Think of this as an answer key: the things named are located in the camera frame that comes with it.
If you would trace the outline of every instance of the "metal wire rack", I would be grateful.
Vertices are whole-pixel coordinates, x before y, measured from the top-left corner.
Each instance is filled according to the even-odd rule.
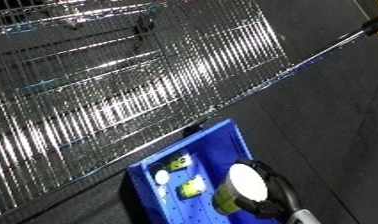
[[[287,66],[253,0],[0,0],[0,215]]]

